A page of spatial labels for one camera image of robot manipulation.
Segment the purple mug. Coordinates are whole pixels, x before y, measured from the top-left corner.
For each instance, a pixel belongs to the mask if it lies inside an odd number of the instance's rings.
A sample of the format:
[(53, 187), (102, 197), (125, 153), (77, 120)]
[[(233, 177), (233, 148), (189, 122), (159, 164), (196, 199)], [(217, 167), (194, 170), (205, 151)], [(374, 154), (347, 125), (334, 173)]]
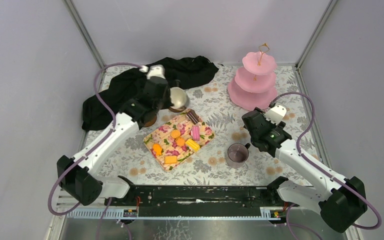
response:
[(250, 143), (230, 145), (226, 152), (226, 164), (235, 169), (241, 168), (249, 158), (250, 146)]

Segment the orange fish-shaped cookie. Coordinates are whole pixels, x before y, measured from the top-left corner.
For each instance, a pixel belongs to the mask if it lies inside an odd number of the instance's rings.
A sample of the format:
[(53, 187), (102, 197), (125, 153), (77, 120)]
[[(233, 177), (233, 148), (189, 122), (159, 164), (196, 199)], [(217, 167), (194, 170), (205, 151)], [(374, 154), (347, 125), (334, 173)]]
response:
[(163, 154), (163, 148), (158, 143), (153, 144), (152, 151), (156, 156), (161, 156)]

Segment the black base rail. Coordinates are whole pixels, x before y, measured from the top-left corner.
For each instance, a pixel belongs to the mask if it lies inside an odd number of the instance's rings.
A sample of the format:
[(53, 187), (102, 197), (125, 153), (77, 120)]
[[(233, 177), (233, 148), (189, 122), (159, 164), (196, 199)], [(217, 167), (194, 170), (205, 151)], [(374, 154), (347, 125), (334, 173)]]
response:
[(265, 186), (133, 185), (123, 198), (105, 200), (133, 207), (139, 217), (260, 217), (262, 208), (283, 210), (285, 202)]

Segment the small orange cookie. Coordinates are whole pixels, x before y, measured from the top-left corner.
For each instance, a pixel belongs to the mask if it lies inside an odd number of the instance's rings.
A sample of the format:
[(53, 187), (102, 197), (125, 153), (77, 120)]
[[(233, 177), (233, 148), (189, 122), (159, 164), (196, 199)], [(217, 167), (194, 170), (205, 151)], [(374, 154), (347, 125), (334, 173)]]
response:
[(177, 138), (175, 142), (176, 142), (176, 144), (177, 144), (178, 146), (180, 146), (180, 147), (183, 147), (183, 146), (186, 144), (185, 139), (182, 138), (182, 137)]

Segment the brown round coaster left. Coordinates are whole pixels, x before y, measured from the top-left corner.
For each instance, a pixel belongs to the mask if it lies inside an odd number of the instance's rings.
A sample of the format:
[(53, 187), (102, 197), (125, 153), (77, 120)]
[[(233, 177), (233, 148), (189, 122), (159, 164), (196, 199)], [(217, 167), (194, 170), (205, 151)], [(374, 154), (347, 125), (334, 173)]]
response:
[(155, 122), (157, 121), (157, 118), (158, 118), (158, 114), (157, 114), (157, 113), (149, 114), (149, 115), (145, 118), (143, 127), (144, 127), (144, 128), (148, 128), (148, 127), (154, 125)]

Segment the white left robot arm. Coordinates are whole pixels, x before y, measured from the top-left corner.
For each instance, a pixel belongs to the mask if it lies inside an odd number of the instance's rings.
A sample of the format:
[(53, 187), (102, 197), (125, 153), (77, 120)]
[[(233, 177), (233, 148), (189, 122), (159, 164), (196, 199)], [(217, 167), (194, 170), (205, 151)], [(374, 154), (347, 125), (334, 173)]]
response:
[(100, 176), (99, 171), (120, 144), (156, 117), (168, 100), (168, 81), (150, 77), (142, 93), (129, 99), (90, 145), (71, 158), (63, 155), (57, 161), (59, 186), (83, 206), (98, 198), (116, 198), (124, 206), (132, 204), (135, 192), (131, 184), (123, 177)]

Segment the pink wafer biscuit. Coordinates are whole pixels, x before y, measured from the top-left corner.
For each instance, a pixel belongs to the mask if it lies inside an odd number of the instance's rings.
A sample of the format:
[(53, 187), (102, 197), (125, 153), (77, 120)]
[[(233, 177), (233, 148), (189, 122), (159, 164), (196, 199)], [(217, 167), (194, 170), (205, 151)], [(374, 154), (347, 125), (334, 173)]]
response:
[(198, 142), (201, 138), (201, 134), (200, 134), (200, 127), (198, 125), (194, 125), (192, 128), (191, 128), (191, 136), (192, 136), (192, 139), (195, 141), (195, 142)]

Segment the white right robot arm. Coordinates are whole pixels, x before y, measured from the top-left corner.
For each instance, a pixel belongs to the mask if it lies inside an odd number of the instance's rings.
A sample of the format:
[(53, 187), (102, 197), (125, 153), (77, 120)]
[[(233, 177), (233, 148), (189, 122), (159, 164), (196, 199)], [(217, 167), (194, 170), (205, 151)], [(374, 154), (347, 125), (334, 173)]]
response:
[(338, 233), (345, 232), (368, 210), (364, 203), (364, 183), (356, 176), (346, 178), (312, 156), (305, 160), (306, 152), (298, 150), (296, 140), (284, 130), (283, 121), (273, 123), (259, 108), (241, 118), (254, 147), (287, 164), (311, 184), (311, 187), (300, 186), (278, 177), (269, 184), (272, 189), (266, 193), (271, 205), (297, 204), (319, 214)]

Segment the orange square cracker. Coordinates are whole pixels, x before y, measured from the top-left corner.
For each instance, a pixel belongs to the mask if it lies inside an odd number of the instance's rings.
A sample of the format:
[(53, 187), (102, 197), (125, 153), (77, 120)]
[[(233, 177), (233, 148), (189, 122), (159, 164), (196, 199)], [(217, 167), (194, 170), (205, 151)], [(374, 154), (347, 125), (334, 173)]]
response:
[(176, 164), (177, 162), (178, 162), (178, 158), (176, 155), (169, 155), (164, 157), (165, 165), (172, 165), (172, 164)]

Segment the yellow wafer biscuit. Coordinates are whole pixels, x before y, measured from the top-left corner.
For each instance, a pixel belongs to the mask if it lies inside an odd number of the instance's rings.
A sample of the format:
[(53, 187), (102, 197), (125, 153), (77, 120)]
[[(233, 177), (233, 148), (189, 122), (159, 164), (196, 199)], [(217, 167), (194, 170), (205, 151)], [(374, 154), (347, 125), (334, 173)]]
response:
[(185, 144), (194, 152), (197, 152), (201, 149), (201, 146), (191, 138), (186, 140)]

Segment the round orange cookie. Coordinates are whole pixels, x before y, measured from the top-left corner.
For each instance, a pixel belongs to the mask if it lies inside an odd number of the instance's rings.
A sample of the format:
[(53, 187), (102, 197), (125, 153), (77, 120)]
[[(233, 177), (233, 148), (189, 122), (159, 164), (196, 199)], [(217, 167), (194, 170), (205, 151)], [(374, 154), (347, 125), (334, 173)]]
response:
[(181, 136), (181, 132), (178, 130), (178, 129), (174, 129), (171, 133), (170, 133), (170, 136), (173, 138), (173, 139), (178, 139), (180, 136)]

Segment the floral serving tray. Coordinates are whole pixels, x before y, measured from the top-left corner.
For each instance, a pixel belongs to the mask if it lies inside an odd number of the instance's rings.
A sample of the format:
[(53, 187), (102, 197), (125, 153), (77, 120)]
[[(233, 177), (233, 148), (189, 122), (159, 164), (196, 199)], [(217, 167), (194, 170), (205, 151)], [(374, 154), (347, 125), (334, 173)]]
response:
[(215, 138), (215, 131), (186, 109), (144, 137), (143, 143), (166, 172), (172, 171)]

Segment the chocolate wafer biscuit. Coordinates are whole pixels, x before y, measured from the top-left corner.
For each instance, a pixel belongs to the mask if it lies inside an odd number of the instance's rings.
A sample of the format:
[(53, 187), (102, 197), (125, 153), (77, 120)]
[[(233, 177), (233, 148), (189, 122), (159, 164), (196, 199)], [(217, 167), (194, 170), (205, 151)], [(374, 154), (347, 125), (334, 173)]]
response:
[(196, 112), (195, 112), (193, 109), (190, 109), (190, 110), (186, 113), (186, 116), (188, 117), (188, 119), (189, 119), (194, 125), (196, 125), (196, 124), (200, 121), (198, 115), (196, 114)]

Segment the brown round coaster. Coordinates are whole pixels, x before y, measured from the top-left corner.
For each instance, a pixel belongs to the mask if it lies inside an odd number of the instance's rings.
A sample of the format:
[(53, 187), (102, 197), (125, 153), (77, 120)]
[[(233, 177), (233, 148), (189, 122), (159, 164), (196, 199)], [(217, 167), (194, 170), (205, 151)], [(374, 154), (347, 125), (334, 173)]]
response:
[(143, 127), (144, 127), (144, 128), (148, 128), (148, 127), (154, 125), (155, 122), (157, 121), (157, 118), (158, 118), (158, 114), (157, 114), (157, 113), (149, 114), (149, 115), (145, 118)]
[(173, 113), (181, 113), (181, 112), (183, 112), (183, 111), (186, 110), (186, 107), (185, 107), (185, 106), (180, 107), (180, 108), (173, 108), (173, 107), (170, 107), (168, 110), (171, 111), (171, 112), (173, 112)]

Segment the pink three-tier cake stand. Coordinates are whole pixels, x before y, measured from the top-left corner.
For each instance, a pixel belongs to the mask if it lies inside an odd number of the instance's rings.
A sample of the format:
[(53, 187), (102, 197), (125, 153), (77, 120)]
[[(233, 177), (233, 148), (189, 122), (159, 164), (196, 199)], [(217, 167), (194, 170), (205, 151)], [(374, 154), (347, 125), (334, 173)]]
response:
[(242, 66), (227, 85), (230, 100), (237, 106), (252, 111), (265, 109), (277, 96), (275, 58), (268, 54), (270, 47), (263, 43), (258, 51), (248, 52), (242, 58)]

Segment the white paper cup black base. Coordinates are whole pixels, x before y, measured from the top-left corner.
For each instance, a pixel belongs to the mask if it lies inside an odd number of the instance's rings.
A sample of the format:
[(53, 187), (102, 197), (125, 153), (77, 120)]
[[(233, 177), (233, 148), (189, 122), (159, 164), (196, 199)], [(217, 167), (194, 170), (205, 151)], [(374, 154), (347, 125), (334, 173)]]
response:
[(180, 87), (171, 87), (170, 88), (170, 102), (172, 103), (172, 108), (178, 109), (181, 107), (186, 107), (188, 102), (188, 96), (186, 92)]

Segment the black cloth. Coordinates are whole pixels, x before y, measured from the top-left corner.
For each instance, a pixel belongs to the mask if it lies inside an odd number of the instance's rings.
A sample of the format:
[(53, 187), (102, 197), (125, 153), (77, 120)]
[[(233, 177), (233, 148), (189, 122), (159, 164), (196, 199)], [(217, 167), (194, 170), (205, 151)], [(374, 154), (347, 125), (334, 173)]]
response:
[[(219, 68), (204, 56), (174, 59), (165, 57), (147, 66), (162, 65), (164, 76), (170, 87), (184, 90), (200, 87), (210, 83)], [(144, 88), (146, 74), (138, 68), (131, 68), (114, 76), (109, 87), (99, 93), (103, 101), (116, 114), (120, 107), (135, 97)], [(96, 95), (86, 99), (82, 104), (82, 126), (84, 131), (105, 129), (113, 120), (110, 112), (99, 101)]]

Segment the brown round coaster right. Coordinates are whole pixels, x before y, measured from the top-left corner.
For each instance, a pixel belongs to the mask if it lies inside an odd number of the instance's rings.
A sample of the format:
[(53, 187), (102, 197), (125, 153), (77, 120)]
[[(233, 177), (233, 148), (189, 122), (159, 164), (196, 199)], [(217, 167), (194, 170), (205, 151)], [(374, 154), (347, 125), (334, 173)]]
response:
[(181, 113), (181, 112), (183, 112), (183, 111), (186, 110), (186, 107), (185, 107), (185, 106), (180, 107), (180, 108), (173, 108), (173, 107), (170, 107), (168, 110), (171, 111), (171, 112), (173, 112), (173, 113)]

